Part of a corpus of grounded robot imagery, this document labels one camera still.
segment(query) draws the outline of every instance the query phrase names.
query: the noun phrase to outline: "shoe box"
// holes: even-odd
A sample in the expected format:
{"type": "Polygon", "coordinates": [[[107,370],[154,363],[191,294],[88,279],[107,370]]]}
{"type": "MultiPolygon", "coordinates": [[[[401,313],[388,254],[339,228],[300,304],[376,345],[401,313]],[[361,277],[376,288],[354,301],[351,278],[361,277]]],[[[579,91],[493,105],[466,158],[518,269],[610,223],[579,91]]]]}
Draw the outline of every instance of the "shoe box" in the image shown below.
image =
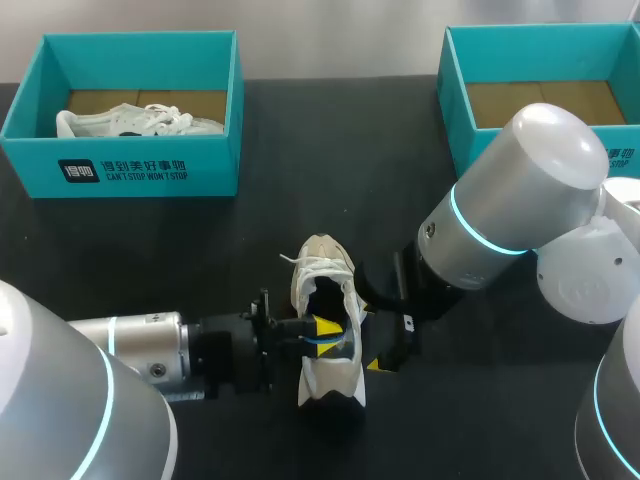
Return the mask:
{"type": "Polygon", "coordinates": [[[233,196],[243,109],[235,32],[52,34],[40,42],[0,143],[33,198],[233,196]],[[224,133],[56,138],[60,110],[87,115],[122,103],[175,105],[222,123],[224,133]],[[74,165],[83,175],[65,173],[74,165]]]}
{"type": "Polygon", "coordinates": [[[638,26],[549,24],[449,27],[438,99],[461,176],[525,105],[558,105],[590,125],[610,176],[640,177],[638,26]]]}

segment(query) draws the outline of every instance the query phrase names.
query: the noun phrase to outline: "teal box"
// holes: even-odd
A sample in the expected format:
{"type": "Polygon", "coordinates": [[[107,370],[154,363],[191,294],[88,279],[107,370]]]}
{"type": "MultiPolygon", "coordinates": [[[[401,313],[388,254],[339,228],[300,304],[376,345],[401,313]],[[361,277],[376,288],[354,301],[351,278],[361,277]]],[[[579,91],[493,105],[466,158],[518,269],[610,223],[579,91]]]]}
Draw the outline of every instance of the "teal box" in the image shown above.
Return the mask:
{"type": "Polygon", "coordinates": [[[235,32],[45,35],[0,142],[33,198],[233,196],[243,107],[235,32]],[[226,90],[224,134],[55,138],[70,91],[86,89],[226,90]],[[93,172],[76,183],[65,165],[93,172]]]}
{"type": "Polygon", "coordinates": [[[627,125],[593,126],[610,176],[640,177],[640,37],[633,24],[449,27],[438,98],[458,176],[500,132],[477,128],[465,83],[606,80],[627,125]]]}

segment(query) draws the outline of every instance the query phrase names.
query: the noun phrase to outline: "black surface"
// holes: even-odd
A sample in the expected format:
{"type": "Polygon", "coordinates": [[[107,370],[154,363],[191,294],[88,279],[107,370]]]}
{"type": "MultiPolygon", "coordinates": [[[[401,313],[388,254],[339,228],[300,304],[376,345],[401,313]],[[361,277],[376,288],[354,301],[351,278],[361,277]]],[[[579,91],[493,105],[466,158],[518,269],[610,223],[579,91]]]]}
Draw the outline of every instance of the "black surface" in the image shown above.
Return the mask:
{"type": "MultiPolygon", "coordinates": [[[[356,261],[401,248],[455,180],[433,77],[247,82],[245,104],[235,199],[31,201],[0,158],[0,278],[67,320],[236,312],[263,286],[284,315],[279,253],[318,232],[356,261]]],[[[294,368],[270,397],[174,406],[175,479],[581,478],[575,413],[613,329],[555,313],[534,273],[522,259],[425,325],[399,374],[367,372],[364,418],[298,412],[294,368]]]]}

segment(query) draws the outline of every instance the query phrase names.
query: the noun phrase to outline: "robotic arm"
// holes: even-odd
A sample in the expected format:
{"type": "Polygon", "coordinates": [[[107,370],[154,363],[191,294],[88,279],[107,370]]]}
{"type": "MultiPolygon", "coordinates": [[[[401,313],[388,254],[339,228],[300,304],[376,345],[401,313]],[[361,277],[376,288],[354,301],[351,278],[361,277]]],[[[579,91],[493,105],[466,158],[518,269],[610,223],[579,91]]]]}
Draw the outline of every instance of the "robotic arm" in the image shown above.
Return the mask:
{"type": "MultiPolygon", "coordinates": [[[[411,341],[414,319],[439,318],[532,249],[540,289],[561,313],[602,323],[629,311],[576,422],[591,480],[640,478],[640,300],[631,308],[640,294],[640,189],[605,181],[607,173],[589,127],[560,108],[530,105],[393,256],[394,292],[378,288],[371,264],[356,270],[359,294],[397,312],[400,336],[411,341]]],[[[0,478],[168,480],[175,422],[151,385],[177,399],[185,385],[188,398],[215,397],[229,382],[239,392],[268,388],[274,351],[318,356],[298,340],[326,345],[341,332],[315,317],[274,320],[266,291],[243,318],[185,323],[172,312],[71,328],[0,282],[0,478]]]]}

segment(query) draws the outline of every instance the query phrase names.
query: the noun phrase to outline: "shoe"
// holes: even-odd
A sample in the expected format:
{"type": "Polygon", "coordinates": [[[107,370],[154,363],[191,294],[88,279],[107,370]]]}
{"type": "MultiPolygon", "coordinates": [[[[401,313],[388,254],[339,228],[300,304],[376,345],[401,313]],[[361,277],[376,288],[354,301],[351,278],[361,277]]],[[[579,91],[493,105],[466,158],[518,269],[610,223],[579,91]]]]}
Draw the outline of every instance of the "shoe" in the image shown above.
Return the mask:
{"type": "Polygon", "coordinates": [[[283,258],[296,265],[291,304],[298,317],[319,316],[341,324],[345,331],[342,340],[319,358],[302,357],[298,405],[336,391],[345,397],[355,397],[364,407],[360,325],[366,312],[356,293],[351,258],[329,235],[309,238],[297,259],[283,258]]]}
{"type": "Polygon", "coordinates": [[[218,122],[193,118],[177,107],[147,105],[145,108],[123,103],[97,115],[76,115],[63,110],[56,116],[58,138],[128,137],[161,135],[219,135],[218,122]]]}

